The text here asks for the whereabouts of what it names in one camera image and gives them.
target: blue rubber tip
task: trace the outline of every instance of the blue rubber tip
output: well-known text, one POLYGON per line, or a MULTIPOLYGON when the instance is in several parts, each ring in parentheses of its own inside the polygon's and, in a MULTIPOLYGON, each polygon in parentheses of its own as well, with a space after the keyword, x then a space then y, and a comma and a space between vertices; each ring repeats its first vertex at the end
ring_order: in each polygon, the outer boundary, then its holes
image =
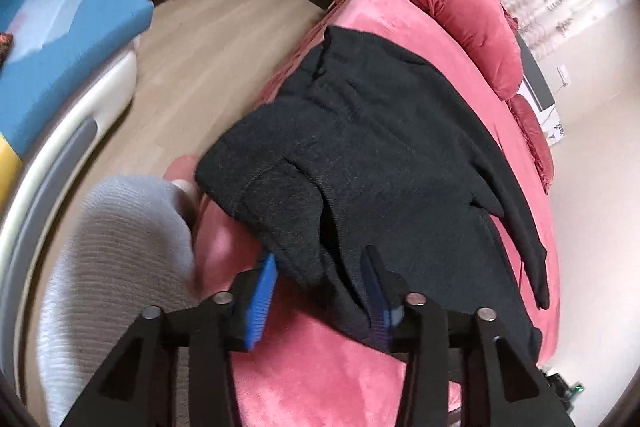
POLYGON ((246 326, 244 328, 244 345, 249 351, 254 349, 255 343, 262 338, 262 333, 264 333, 264 325, 267 322, 271 297, 273 296, 277 278, 276 260, 273 253, 270 253, 264 261, 260 279, 255 287, 254 297, 244 316, 246 326))

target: pink bed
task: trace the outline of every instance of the pink bed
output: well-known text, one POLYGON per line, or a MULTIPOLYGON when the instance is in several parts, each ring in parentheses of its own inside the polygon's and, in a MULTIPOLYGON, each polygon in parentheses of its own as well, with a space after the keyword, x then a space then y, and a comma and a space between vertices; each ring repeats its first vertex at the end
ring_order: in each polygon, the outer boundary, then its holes
MULTIPOLYGON (((327 17, 301 42, 294 57, 268 83, 260 103, 274 99, 286 76, 308 49, 322 40, 327 25, 376 33, 432 62, 495 138, 520 182, 548 251, 550 307, 542 310, 536 307, 513 242, 500 220, 494 219, 520 282, 527 312, 543 332, 538 362, 546 362, 553 355, 558 338, 556 243, 548 198, 530 144, 507 104, 465 54, 462 44, 409 0, 337 0, 327 17)), ((260 245, 215 203, 207 200, 203 206, 195 254, 204 298, 226 288, 238 270, 250 267, 260 245)), ((262 342, 252 353, 234 355, 234 378, 244 424, 393 425, 404 364, 344 338, 305 309, 304 299, 296 289, 284 280, 279 282, 262 342)), ((460 405, 459 388, 452 384, 449 395, 452 410, 460 405)))

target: blue mattress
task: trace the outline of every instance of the blue mattress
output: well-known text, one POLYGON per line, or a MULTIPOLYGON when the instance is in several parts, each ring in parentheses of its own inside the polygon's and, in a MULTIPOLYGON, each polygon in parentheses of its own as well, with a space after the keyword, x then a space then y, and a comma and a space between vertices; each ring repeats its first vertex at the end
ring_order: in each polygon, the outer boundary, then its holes
MULTIPOLYGON (((0 0, 6 31, 24 0, 0 0)), ((0 70, 0 134, 24 158, 63 103, 151 24, 148 0, 82 0, 65 36, 0 70)))

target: black sweatshirt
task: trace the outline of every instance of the black sweatshirt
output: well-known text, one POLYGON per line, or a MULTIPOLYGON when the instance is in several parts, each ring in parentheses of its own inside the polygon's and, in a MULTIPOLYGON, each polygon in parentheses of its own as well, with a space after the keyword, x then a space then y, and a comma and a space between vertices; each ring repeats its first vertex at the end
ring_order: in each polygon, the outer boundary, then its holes
POLYGON ((331 27, 276 100, 227 131, 196 179, 273 251, 340 331, 370 346, 360 253, 446 309, 494 308, 533 359, 533 327, 490 214, 513 239, 539 307, 545 248, 504 155, 428 61, 331 27))

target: floor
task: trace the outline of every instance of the floor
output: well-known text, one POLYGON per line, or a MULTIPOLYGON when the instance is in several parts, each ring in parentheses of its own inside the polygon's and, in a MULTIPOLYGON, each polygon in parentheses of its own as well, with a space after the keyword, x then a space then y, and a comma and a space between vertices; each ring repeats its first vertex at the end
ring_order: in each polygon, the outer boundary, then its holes
POLYGON ((135 99, 66 198, 40 267, 25 351, 27 403, 40 425, 48 425, 34 349, 43 282, 84 194, 104 177, 160 176, 176 156, 204 153, 251 110, 322 13, 308 0, 169 0, 156 7, 140 44, 135 99))

